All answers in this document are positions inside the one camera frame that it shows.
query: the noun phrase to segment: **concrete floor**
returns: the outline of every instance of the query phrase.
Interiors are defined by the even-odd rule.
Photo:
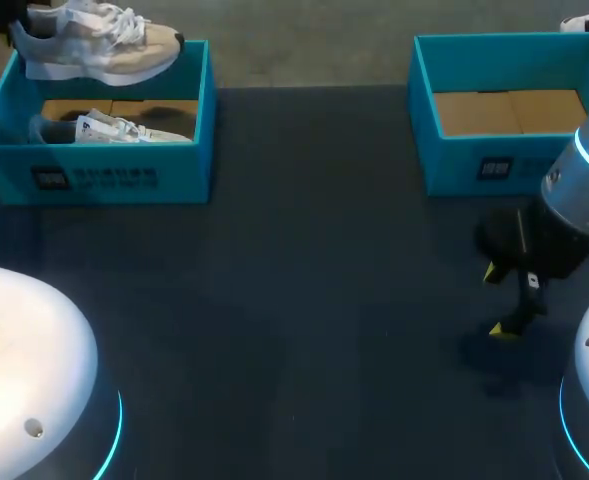
[[[556,30],[582,0],[120,0],[209,39],[221,86],[404,83],[412,37]],[[9,50],[0,41],[0,74]]]

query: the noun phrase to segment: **black tabletop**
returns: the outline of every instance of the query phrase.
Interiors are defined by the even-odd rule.
[[[85,313],[137,479],[542,479],[589,260],[520,343],[516,280],[428,199],[402,87],[223,90],[205,206],[0,208],[0,266]]]

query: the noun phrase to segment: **shoe sole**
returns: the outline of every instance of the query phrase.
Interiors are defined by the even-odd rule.
[[[58,63],[25,62],[25,76],[30,80],[73,80],[75,78],[93,78],[110,87],[125,87],[141,83],[163,73],[170,68],[178,55],[173,59],[144,72],[138,73],[106,73],[101,68],[84,67],[81,65],[61,65]]]

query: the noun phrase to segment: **cardboard box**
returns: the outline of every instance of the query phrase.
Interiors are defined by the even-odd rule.
[[[96,108],[102,113],[112,111],[111,100],[46,100],[41,109],[41,115],[53,121],[72,121],[79,115],[85,115],[91,109]]]
[[[573,133],[587,114],[576,90],[509,92],[523,133]]]
[[[112,100],[162,105],[165,99],[190,102],[192,143],[28,143],[29,121],[40,112],[65,119],[92,107],[113,112],[113,104],[107,107]],[[216,85],[204,41],[186,42],[160,75],[119,88],[90,79],[28,80],[14,53],[0,81],[0,200],[6,205],[205,203],[215,115]]]
[[[434,100],[447,136],[521,133],[507,92],[436,93]]]
[[[112,104],[111,115],[122,117],[137,125],[194,138],[198,116],[195,100],[144,100],[117,101]]]
[[[46,100],[41,114],[55,121],[76,120],[93,108],[155,130],[194,138],[198,118],[197,100]]]
[[[408,108],[428,195],[536,194],[589,114],[589,32],[418,36]]]
[[[587,114],[576,90],[435,93],[446,136],[572,133]]]

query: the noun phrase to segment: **blue box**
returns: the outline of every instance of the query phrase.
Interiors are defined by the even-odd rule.
[[[12,55],[0,81],[0,200],[6,205],[205,203],[216,87],[206,41],[186,42],[166,72],[128,87],[27,80]],[[46,100],[198,100],[192,144],[29,145]]]
[[[533,194],[572,133],[448,137],[433,94],[575,89],[589,114],[589,33],[418,36],[408,84],[428,195]],[[494,159],[509,174],[479,179]]]

